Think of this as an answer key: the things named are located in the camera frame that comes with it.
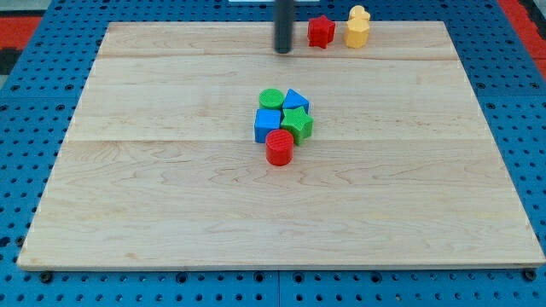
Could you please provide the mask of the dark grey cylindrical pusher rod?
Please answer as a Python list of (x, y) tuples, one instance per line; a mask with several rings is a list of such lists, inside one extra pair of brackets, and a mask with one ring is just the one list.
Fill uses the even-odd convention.
[(287, 54), (293, 46), (294, 0), (274, 1), (274, 51)]

